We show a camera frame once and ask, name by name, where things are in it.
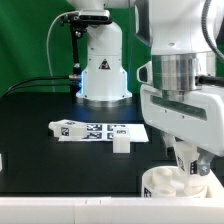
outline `black table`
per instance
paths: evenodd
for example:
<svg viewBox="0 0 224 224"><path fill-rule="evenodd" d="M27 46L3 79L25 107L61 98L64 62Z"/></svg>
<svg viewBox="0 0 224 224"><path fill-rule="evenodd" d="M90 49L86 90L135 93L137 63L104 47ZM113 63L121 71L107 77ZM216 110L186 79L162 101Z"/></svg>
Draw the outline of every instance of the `black table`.
<svg viewBox="0 0 224 224"><path fill-rule="evenodd" d="M160 132L147 125L148 143L131 143L130 154L113 154L112 142L58 142L48 123L62 119L90 123L144 123L140 96L116 108L72 103L69 93L16 93L0 100L0 196L136 197L141 177L165 156ZM223 159L212 163L224 183Z"/></svg>

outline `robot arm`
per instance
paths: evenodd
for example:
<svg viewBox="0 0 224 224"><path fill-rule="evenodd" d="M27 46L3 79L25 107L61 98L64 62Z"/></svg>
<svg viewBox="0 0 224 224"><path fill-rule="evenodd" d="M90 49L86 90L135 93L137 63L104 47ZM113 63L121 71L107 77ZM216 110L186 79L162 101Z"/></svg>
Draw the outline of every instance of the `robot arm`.
<svg viewBox="0 0 224 224"><path fill-rule="evenodd" d="M224 156L224 90L196 83L197 76L216 75L215 54L202 32L203 7L192 0L135 4L137 32L142 21L147 24L147 35L137 36L152 45L152 60L138 70L143 117L173 145L179 170L193 187L205 184L214 155ZM211 1L207 29L215 46L223 10L223 0Z"/></svg>
<svg viewBox="0 0 224 224"><path fill-rule="evenodd" d="M135 0L67 0L74 8L80 9L104 9L104 8L128 8L134 5Z"/></svg>

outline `small white cube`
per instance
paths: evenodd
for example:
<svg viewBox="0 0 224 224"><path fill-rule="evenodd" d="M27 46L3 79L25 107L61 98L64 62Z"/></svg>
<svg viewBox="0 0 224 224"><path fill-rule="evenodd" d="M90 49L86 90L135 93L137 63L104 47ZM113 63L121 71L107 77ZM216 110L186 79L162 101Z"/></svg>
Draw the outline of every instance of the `small white cube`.
<svg viewBox="0 0 224 224"><path fill-rule="evenodd" d="M70 121L61 120L58 122L51 122L49 128L54 131L54 137L73 137L73 139L79 140L87 136L87 124Z"/></svg>
<svg viewBox="0 0 224 224"><path fill-rule="evenodd" d="M115 127L113 132L113 153L130 153L129 129Z"/></svg>

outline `green backdrop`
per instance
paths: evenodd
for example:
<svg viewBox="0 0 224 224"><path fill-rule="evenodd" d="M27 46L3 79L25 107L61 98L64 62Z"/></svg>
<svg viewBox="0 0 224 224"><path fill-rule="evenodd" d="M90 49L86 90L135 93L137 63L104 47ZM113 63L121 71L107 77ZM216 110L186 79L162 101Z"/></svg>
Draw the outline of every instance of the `green backdrop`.
<svg viewBox="0 0 224 224"><path fill-rule="evenodd" d="M46 57L48 29L56 16L72 9L66 0L0 0L0 94L18 81L49 76ZM129 73L129 90L139 92L136 70L150 60L150 49L135 37L133 9L131 13L129 9L110 11L113 20L123 30L123 67ZM79 51L84 69L86 37L79 41ZM71 74L73 63L68 26L61 27L58 23L54 27L50 39L50 55L54 75ZM217 68L218 75L222 75L223 65L218 63ZM35 88L29 91L52 89ZM57 87L56 91L68 91L68 88Z"/></svg>

